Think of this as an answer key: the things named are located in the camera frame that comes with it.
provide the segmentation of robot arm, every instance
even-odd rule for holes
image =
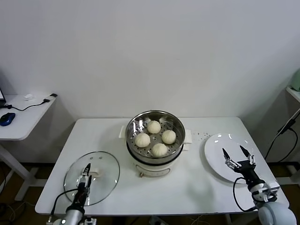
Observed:
[[[250,155],[243,146],[240,146],[240,148],[247,160],[235,162],[230,159],[226,150],[223,149],[225,164],[245,178],[255,205],[251,209],[258,209],[258,216],[262,225],[296,225],[297,221],[293,212],[285,205],[275,202],[280,186],[277,183],[269,185],[261,180],[254,171],[256,167],[254,156]]]
[[[84,204],[87,197],[90,194],[90,185],[92,182],[92,176],[89,175],[90,163],[85,167],[81,173],[77,187],[78,190],[74,196],[72,204],[67,207],[66,216],[63,219],[58,219],[51,222],[52,216],[49,217],[47,225],[96,225],[97,219],[84,218]]]

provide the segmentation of wire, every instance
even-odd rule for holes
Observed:
[[[71,190],[68,190],[68,191],[64,191],[63,193],[60,193],[56,199],[55,199],[55,202],[54,202],[54,205],[53,205],[53,208],[51,210],[51,213],[50,213],[50,216],[52,217],[54,215],[54,211],[55,211],[55,207],[56,207],[56,203],[57,203],[57,200],[59,197],[61,197],[62,195],[64,195],[65,193],[68,193],[68,192],[71,192],[71,191],[77,191],[78,188],[74,188],[74,189],[71,189]]]
[[[25,109],[18,109],[18,108],[13,107],[13,106],[12,106],[12,108],[13,108],[13,109],[16,109],[16,110],[19,110],[19,111],[25,111],[26,109],[28,109],[28,108],[30,108],[30,107],[39,106],[39,105],[42,105],[42,104],[44,104],[44,103],[45,103],[45,101],[43,101],[42,103],[37,104],[37,105],[30,105],[30,106],[27,106]]]
[[[234,181],[234,183],[233,183],[233,189],[232,189],[234,201],[235,201],[236,205],[238,206],[238,208],[239,208],[241,211],[243,211],[243,212],[251,212],[251,211],[255,210],[256,208],[255,208],[255,207],[252,207],[252,208],[250,208],[250,209],[244,210],[244,209],[242,209],[242,208],[240,207],[240,205],[238,204],[238,201],[236,200],[236,196],[235,196],[235,185],[236,185],[236,182],[238,182],[239,180],[246,180],[246,179],[243,178],[243,177],[238,177],[238,178]]]
[[[191,225],[194,225],[194,223],[196,223],[196,225],[200,222],[200,223],[205,223],[205,224],[208,224],[210,225],[209,222],[206,222],[206,221],[203,221],[203,220],[199,220],[203,215],[200,215],[197,217],[197,219],[192,219],[190,218],[193,222],[191,223]]]
[[[299,116],[299,114],[300,114],[300,108],[294,113],[294,115],[285,123],[285,125],[281,128],[281,130],[277,133],[277,135],[274,137],[274,139],[273,139],[273,141],[272,141],[272,143],[271,143],[271,146],[269,147],[269,149],[268,149],[268,152],[267,152],[267,154],[266,154],[266,156],[264,157],[264,159],[266,159],[267,157],[268,157],[268,154],[269,154],[269,152],[271,151],[271,148],[272,148],[272,146],[273,146],[273,144],[274,144],[274,142],[275,142],[275,140],[276,140],[276,138],[280,135],[280,133],[281,133],[281,131],[283,131],[283,129],[286,127],[286,125],[290,122],[290,120],[296,115],[298,113],[298,115],[296,116],[296,118]]]
[[[297,135],[297,133],[292,128],[290,128],[289,130],[292,131],[296,135],[296,142],[295,142],[292,150],[290,150],[289,153],[283,159],[279,160],[278,163],[280,163],[281,161],[285,160],[294,151],[294,149],[296,148],[296,145],[298,143],[298,135]]]
[[[134,224],[138,219],[139,219],[139,217],[135,218],[129,225]]]
[[[17,204],[17,203],[21,203],[21,204],[14,210],[12,205]],[[30,205],[30,206],[35,206],[34,204],[31,204],[29,202],[14,202],[10,205],[5,204],[5,203],[2,203],[2,204],[5,205],[5,211],[4,212],[6,212],[6,209],[10,209],[12,211],[12,213],[10,214],[9,219],[3,219],[3,220],[0,220],[0,222],[8,222],[8,224],[10,224],[10,225],[13,225],[14,222],[16,222],[18,219],[20,219],[24,215],[27,204]],[[24,205],[23,210],[21,211],[21,213],[18,216],[16,216],[16,212],[23,205]]]
[[[5,174],[5,172],[4,172],[4,169],[3,169],[1,163],[0,163],[0,168],[1,168],[2,173],[3,173],[3,176],[4,176],[4,185],[3,185],[3,188],[2,188],[2,190],[1,190],[1,192],[0,192],[0,196],[1,196],[1,194],[2,194],[2,192],[3,192],[3,190],[4,190],[4,188],[5,188],[5,185],[6,185],[6,174]]]

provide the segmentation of cable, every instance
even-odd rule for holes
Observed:
[[[56,97],[57,97],[57,94],[51,94],[48,97],[44,98],[44,100],[40,104],[27,106],[25,109],[18,109],[16,107],[14,107],[13,105],[0,105],[0,108],[7,108],[7,109],[13,108],[13,109],[16,109],[16,110],[19,110],[19,111],[25,111],[26,109],[28,109],[30,107],[39,106],[39,105],[42,105],[46,102],[50,102],[52,99],[54,99]]]
[[[298,135],[297,135],[297,133],[292,128],[290,128],[289,130],[292,131],[296,135],[296,142],[295,142],[292,150],[290,150],[289,153],[283,159],[279,160],[278,163],[280,163],[281,161],[285,160],[294,151],[294,149],[296,148],[296,145],[298,143]]]
[[[242,208],[240,207],[240,205],[238,204],[238,201],[236,200],[236,197],[235,197],[235,185],[236,185],[236,182],[238,182],[239,180],[246,180],[246,179],[243,178],[243,177],[238,177],[238,178],[235,180],[235,182],[233,183],[233,190],[232,190],[232,191],[233,191],[233,198],[234,198],[234,201],[235,201],[236,205],[238,206],[238,208],[239,208],[241,211],[243,211],[243,212],[251,212],[251,211],[255,210],[256,207],[252,207],[252,208],[250,208],[250,209],[244,210],[244,209],[242,209]]]
[[[273,146],[273,144],[274,144],[274,142],[275,142],[275,140],[276,140],[276,138],[281,134],[281,132],[284,130],[284,128],[286,127],[286,125],[293,119],[293,117],[296,115],[298,113],[298,115],[296,116],[296,118],[299,116],[299,114],[300,114],[300,108],[293,114],[293,116],[286,122],[286,124],[280,129],[280,131],[277,133],[277,135],[274,137],[274,139],[273,139],[273,141],[272,141],[272,143],[271,143],[271,146],[269,147],[269,149],[268,149],[268,152],[267,152],[267,154],[266,154],[266,156],[264,157],[264,159],[266,159],[267,157],[268,157],[268,154],[269,154],[269,152],[271,151],[271,148],[272,148],[272,146]]]
[[[3,190],[4,190],[4,188],[5,188],[5,185],[6,185],[6,174],[5,174],[5,172],[4,172],[4,169],[3,169],[1,163],[0,163],[0,168],[1,168],[2,173],[3,173],[3,176],[4,176],[4,186],[3,186],[3,188],[2,188],[2,190],[1,190],[1,192],[0,192],[0,196],[1,196],[1,194],[2,194],[2,192],[3,192]]]
[[[13,206],[14,204],[17,204],[17,203],[21,203],[21,204],[14,210],[12,206]],[[10,214],[9,219],[3,219],[3,220],[0,220],[0,222],[8,222],[7,224],[13,225],[14,222],[16,222],[18,219],[20,219],[20,218],[24,215],[25,210],[26,210],[26,205],[27,205],[27,204],[30,205],[30,206],[35,206],[34,204],[31,204],[31,203],[29,203],[29,202],[14,202],[14,203],[12,203],[12,204],[10,204],[10,205],[4,204],[4,205],[5,205],[5,212],[6,212],[6,209],[10,209],[10,210],[12,211],[12,213]],[[16,216],[16,212],[17,212],[23,205],[24,205],[23,210],[21,211],[21,213],[20,213],[18,216]]]
[[[68,192],[71,192],[71,191],[77,191],[78,188],[74,188],[74,189],[71,189],[71,190],[68,190],[68,191],[64,191],[63,193],[59,194],[56,199],[55,199],[55,202],[54,202],[54,205],[53,205],[53,208],[51,210],[51,213],[50,213],[50,216],[52,217],[54,215],[54,211],[55,211],[55,207],[56,207],[56,203],[57,203],[57,200],[59,197],[61,197],[62,195],[64,195],[65,193],[68,193]]]
[[[198,223],[205,223],[205,224],[210,225],[209,222],[206,222],[206,221],[203,221],[203,220],[199,220],[202,216],[203,216],[203,215],[198,216],[197,219],[192,219],[192,218],[190,218],[190,219],[193,221],[193,222],[191,223],[191,225],[194,225],[194,223],[196,223],[196,225],[197,225]]]
[[[139,219],[139,217],[135,218],[129,225],[134,224],[138,219]]]
[[[28,108],[30,108],[30,107],[39,106],[39,105],[42,105],[42,104],[44,104],[44,103],[45,103],[45,101],[43,101],[42,103],[37,104],[37,105],[30,105],[30,106],[27,106],[25,109],[18,109],[18,108],[13,107],[13,106],[12,106],[12,108],[13,108],[13,109],[16,109],[16,110],[19,110],[19,111],[25,111],[26,109],[28,109]]]

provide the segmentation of power cord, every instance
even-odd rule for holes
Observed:
[[[30,106],[27,106],[25,109],[18,109],[18,108],[16,108],[16,107],[12,106],[12,105],[11,105],[11,108],[16,109],[16,110],[19,110],[19,111],[25,111],[26,109],[28,109],[28,108],[30,108],[30,107],[39,106],[39,105],[42,105],[42,104],[44,104],[44,103],[46,103],[46,102],[47,102],[47,101],[45,101],[45,99],[44,99],[42,103],[37,104],[37,105],[30,105]]]
[[[129,225],[133,225],[138,219],[139,217],[135,218]]]
[[[1,163],[0,163],[0,169],[2,170],[2,173],[3,173],[3,176],[4,176],[4,185],[3,185],[3,188],[2,188],[2,190],[1,190],[1,192],[0,192],[0,196],[1,196],[1,194],[2,194],[2,192],[3,192],[3,190],[4,190],[4,188],[5,188],[5,185],[6,185],[6,174],[5,174],[5,172],[4,172],[4,169],[3,169]]]
[[[282,135],[283,133],[285,133],[287,130],[289,130],[289,129],[291,128],[291,126],[296,122],[296,119],[298,118],[299,115],[300,115],[300,108],[294,113],[293,116],[291,116],[291,118],[286,122],[286,124],[284,124],[284,126],[278,130],[276,136],[274,137],[273,141],[271,142],[271,145],[270,145],[270,147],[269,147],[269,149],[268,149],[268,152],[267,152],[266,156],[264,157],[265,160],[267,159],[267,157],[268,157],[268,155],[269,155],[269,153],[270,153],[270,151],[271,151],[271,149],[272,149],[272,147],[273,147],[273,144],[274,144],[276,138],[277,138],[279,135]]]
[[[39,106],[39,105],[42,105],[46,102],[50,102],[52,98],[49,98],[49,97],[53,97],[53,98],[56,98],[57,97],[57,94],[51,94],[50,96],[48,96],[47,98],[45,98],[40,104],[36,104],[36,105],[29,105],[27,106],[26,108],[24,109],[19,109],[19,108],[16,108],[14,107],[13,105],[1,105],[0,108],[7,108],[7,109],[16,109],[16,110],[19,110],[19,111],[25,111],[26,109],[30,108],[30,107],[34,107],[34,106]]]
[[[251,212],[251,211],[255,210],[256,207],[252,207],[252,208],[250,208],[250,209],[244,210],[244,209],[242,209],[242,208],[240,207],[240,205],[238,204],[238,201],[236,200],[236,196],[235,196],[235,185],[236,185],[236,183],[237,183],[239,180],[246,180],[246,179],[243,178],[243,177],[238,177],[238,178],[234,181],[234,183],[233,183],[233,189],[232,189],[234,201],[235,201],[236,205],[238,206],[238,208],[239,208],[241,211],[243,211],[243,212]]]
[[[297,135],[297,133],[296,133],[291,127],[289,128],[289,130],[292,131],[292,132],[295,134],[295,136],[296,136],[296,142],[295,142],[295,144],[294,144],[292,150],[290,150],[289,153],[288,153],[283,159],[279,160],[278,163],[280,163],[280,162],[282,162],[283,160],[285,160],[286,158],[288,158],[288,156],[294,151],[294,149],[295,149],[296,146],[297,146],[297,143],[298,143],[298,135]]]
[[[74,189],[71,189],[71,190],[64,191],[64,192],[60,193],[60,194],[56,197],[56,199],[55,199],[55,201],[54,201],[54,205],[53,205],[53,208],[52,208],[52,210],[51,210],[50,217],[53,217],[53,216],[54,216],[54,211],[55,211],[55,207],[56,207],[56,203],[57,203],[58,198],[61,197],[61,196],[64,195],[64,194],[68,193],[68,192],[71,192],[71,191],[77,191],[77,190],[78,190],[77,188],[74,188]]]

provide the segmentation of glass lid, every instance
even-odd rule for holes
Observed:
[[[117,186],[120,177],[119,162],[112,154],[104,151],[91,152],[80,157],[70,166],[64,180],[65,191],[77,188],[80,175],[89,163],[92,182],[85,206],[104,200]],[[66,196],[73,201],[75,194],[76,191],[73,191],[66,193]]]

